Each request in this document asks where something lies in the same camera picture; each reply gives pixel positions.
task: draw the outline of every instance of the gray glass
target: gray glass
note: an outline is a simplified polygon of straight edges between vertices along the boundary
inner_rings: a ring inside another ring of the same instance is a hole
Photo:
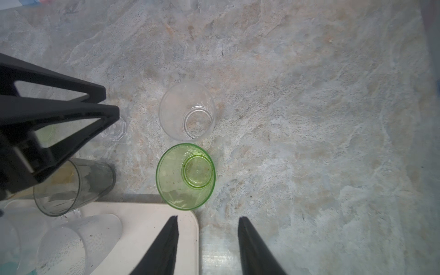
[[[115,182],[114,170],[107,163],[72,158],[34,186],[33,196],[44,214],[56,217],[108,194]]]

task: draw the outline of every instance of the frosted cup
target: frosted cup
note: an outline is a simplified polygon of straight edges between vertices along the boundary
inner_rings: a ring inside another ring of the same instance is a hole
[[[171,87],[162,97],[159,122],[165,133],[178,141],[197,141],[214,128],[216,109],[209,91],[197,82]]]
[[[122,235],[113,214],[81,218],[49,230],[37,251],[38,275],[89,275]]]

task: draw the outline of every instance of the green cup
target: green cup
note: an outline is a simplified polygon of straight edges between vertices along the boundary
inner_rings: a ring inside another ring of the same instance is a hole
[[[159,160],[156,185],[172,207],[191,210],[204,204],[216,183],[216,170],[201,147],[182,143],[169,148]]]

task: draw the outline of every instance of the marble surface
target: marble surface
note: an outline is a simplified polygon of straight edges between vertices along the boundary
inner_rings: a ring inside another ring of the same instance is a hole
[[[127,133],[78,153],[115,165],[107,200],[157,198],[175,144],[160,99],[183,80],[210,90],[202,274],[241,274],[240,216],[288,274],[440,268],[439,106],[417,1],[54,0],[0,11],[0,52],[107,88]]]

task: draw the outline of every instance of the white tray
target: white tray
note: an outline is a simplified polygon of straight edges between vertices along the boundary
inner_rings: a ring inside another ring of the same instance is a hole
[[[35,206],[33,200],[12,201],[8,207]],[[92,202],[80,208],[81,216],[114,214],[122,222],[122,236],[92,275],[129,275],[171,216],[177,215],[177,243],[174,275],[198,275],[198,222],[192,211],[180,211],[167,204]]]

